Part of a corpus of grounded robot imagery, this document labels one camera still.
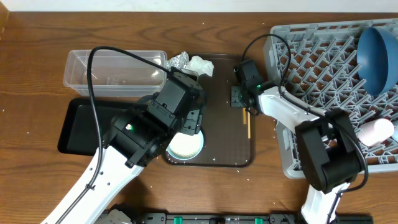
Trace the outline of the pink cup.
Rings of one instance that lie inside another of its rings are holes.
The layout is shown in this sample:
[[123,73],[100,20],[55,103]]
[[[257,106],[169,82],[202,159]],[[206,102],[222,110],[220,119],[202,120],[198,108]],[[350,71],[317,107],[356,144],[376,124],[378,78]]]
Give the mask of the pink cup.
[[379,118],[368,123],[364,123],[360,127],[357,134],[358,139],[368,147],[379,144],[394,134],[394,125],[385,118]]

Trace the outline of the dark blue plate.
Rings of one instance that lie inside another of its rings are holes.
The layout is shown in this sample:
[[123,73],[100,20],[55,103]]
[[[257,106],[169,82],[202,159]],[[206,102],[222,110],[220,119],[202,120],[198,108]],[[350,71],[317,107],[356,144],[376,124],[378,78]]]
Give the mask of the dark blue plate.
[[370,27],[361,34],[357,48],[364,89],[377,96],[397,84],[397,38],[388,30]]

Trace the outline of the light blue cup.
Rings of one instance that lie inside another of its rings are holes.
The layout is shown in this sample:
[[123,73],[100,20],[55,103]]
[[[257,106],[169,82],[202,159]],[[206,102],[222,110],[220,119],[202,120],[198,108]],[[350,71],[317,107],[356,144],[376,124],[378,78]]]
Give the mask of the light blue cup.
[[394,133],[392,134],[392,139],[397,142],[398,141],[398,122],[397,121],[393,122],[393,125],[394,125]]

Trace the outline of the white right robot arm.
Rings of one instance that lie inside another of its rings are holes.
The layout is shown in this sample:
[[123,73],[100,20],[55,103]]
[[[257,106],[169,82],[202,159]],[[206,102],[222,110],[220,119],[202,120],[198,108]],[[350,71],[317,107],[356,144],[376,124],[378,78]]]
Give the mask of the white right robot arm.
[[273,117],[296,137],[304,176],[310,184],[298,223],[372,223],[371,217],[339,217],[337,206],[344,193],[364,187],[350,184],[369,171],[348,114],[314,108],[291,95],[281,85],[265,82],[253,60],[234,66],[238,85],[233,101],[247,111]]

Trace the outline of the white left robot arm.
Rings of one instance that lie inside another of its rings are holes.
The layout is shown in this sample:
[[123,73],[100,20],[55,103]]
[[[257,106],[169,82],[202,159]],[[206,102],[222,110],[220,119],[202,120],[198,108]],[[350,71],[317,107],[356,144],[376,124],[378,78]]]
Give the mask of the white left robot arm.
[[44,223],[94,223],[177,133],[200,132],[199,98],[206,100],[198,76],[176,71],[155,98],[114,117],[89,166]]

